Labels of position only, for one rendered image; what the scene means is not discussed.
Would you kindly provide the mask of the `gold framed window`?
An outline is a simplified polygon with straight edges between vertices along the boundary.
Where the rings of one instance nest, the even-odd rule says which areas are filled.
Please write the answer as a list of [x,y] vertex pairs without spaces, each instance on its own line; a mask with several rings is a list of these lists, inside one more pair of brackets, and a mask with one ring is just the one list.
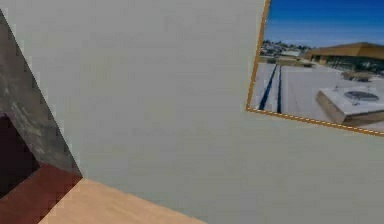
[[384,0],[265,0],[246,109],[384,137]]

